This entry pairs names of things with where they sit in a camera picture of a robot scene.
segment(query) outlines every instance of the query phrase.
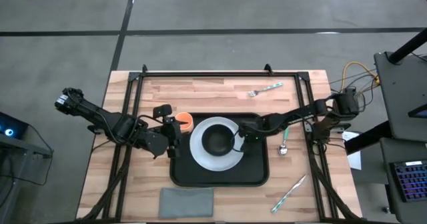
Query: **gray cloth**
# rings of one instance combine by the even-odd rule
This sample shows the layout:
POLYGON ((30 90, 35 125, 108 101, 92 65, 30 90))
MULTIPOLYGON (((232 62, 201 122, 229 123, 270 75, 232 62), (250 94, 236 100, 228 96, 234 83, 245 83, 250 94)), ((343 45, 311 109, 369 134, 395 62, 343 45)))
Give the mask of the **gray cloth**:
POLYGON ((159 218, 212 217, 214 214, 213 188, 162 188, 159 218))

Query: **silver fork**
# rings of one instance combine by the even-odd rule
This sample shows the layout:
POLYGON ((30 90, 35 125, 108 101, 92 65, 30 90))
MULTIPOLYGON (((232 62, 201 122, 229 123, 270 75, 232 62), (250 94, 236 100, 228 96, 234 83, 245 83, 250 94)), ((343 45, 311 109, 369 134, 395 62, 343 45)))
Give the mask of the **silver fork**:
POLYGON ((280 87, 281 85, 283 85, 283 83, 279 82, 279 83, 276 83, 276 84, 271 85, 269 87, 263 88, 263 89, 261 89, 259 91, 249 91, 248 95, 251 96, 251 97, 255 97, 256 95, 258 95, 258 93, 260 93, 262 91, 267 91, 267 90, 270 90, 270 89, 273 89, 273 88, 276 88, 276 87, 280 87))

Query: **butcher block tabletop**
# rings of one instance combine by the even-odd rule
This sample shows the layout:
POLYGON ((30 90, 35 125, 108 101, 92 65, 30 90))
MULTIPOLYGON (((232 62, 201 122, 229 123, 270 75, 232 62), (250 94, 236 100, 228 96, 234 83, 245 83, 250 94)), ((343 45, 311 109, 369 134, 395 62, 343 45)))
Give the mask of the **butcher block tabletop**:
MULTIPOLYGON (((314 99, 330 95, 330 86, 324 70, 308 71, 314 99)), ((121 112, 129 71, 113 71, 109 79, 103 108, 121 112)), ((305 103, 308 103, 306 88, 302 82, 305 103)), ((133 107, 136 87, 133 87, 129 113, 133 107)), ((138 115, 152 115, 154 107, 170 104, 172 115, 179 112, 193 113, 285 113, 297 109, 298 98, 293 77, 145 77, 139 102, 138 115), (249 97, 248 91, 259 90, 277 82, 283 86, 249 97)), ((150 126, 155 123, 147 121, 150 126)), ((98 135, 93 146, 106 141, 98 135)), ((260 187, 215 187, 213 217, 160 219, 159 194, 162 187, 177 187, 169 178, 167 155, 153 159, 150 152, 134 149, 131 154, 129 175, 123 203, 123 222, 157 221, 205 221, 205 222, 284 222, 318 221, 308 153, 301 123, 290 126, 286 142, 288 153, 278 155, 277 148, 283 141, 283 133, 267 138, 270 178, 260 187), (272 207, 303 176, 306 180, 279 208, 272 207)), ((343 145, 342 141, 331 143, 343 145)), ((87 169, 77 217, 83 217, 97 203, 105 191, 114 152, 113 143, 97 148, 92 154, 87 169)), ((358 216, 362 213, 356 188, 344 149, 328 146, 326 152, 332 185, 344 203, 358 216)), ((330 217, 328 198, 322 187, 322 199, 326 216, 330 217)), ((117 194, 113 196, 110 215, 115 212, 117 194)))

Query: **orange cup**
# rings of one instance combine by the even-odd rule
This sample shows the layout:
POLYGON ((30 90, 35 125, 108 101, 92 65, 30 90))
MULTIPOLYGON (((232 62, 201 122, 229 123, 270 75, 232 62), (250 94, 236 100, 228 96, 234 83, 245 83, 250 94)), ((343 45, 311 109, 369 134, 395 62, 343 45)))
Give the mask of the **orange cup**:
POLYGON ((189 113, 178 113, 175 116, 178 121, 185 121, 187 124, 179 125, 181 133, 191 133, 194 128, 193 117, 189 113))

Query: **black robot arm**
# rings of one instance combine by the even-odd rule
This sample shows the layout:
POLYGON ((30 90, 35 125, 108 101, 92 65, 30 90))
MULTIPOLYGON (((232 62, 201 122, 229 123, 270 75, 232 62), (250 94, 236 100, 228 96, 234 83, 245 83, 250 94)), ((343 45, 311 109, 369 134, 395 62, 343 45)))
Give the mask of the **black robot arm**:
POLYGON ((244 137, 242 151, 250 148, 252 143, 259 143, 266 137, 278 134, 288 125, 312 117, 324 116, 321 121, 312 124, 314 139, 312 141, 327 140, 330 130, 340 121, 351 120, 359 114, 359 106, 354 94, 354 89, 345 89, 341 93, 335 93, 326 99, 315 100, 312 104, 287 113, 272 113, 258 117, 254 121, 241 122, 238 134, 240 137, 244 137), (329 100, 334 100, 332 109, 326 105, 329 100))
POLYGON ((148 124, 140 117, 133 117, 125 113, 110 113, 90 103, 83 98, 80 89, 65 88, 62 95, 56 100, 58 111, 72 116, 80 116, 93 125, 88 129, 96 133, 96 129, 104 130, 110 141, 116 144, 131 145, 137 149, 144 149, 153 153, 156 158, 167 151, 170 158, 179 156, 177 146, 181 138, 180 122, 174 117, 170 105, 162 105, 153 109, 152 119, 163 118, 159 127, 148 128, 148 124))

